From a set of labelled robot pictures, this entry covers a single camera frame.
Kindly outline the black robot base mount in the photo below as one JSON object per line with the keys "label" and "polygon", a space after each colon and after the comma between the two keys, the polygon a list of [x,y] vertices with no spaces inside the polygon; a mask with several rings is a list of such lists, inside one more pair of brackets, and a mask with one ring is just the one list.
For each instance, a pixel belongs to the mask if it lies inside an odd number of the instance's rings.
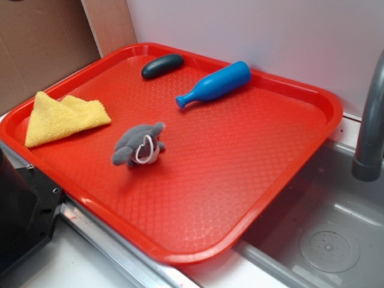
{"label": "black robot base mount", "polygon": [[36,167],[15,168],[1,152],[1,275],[50,242],[64,197]]}

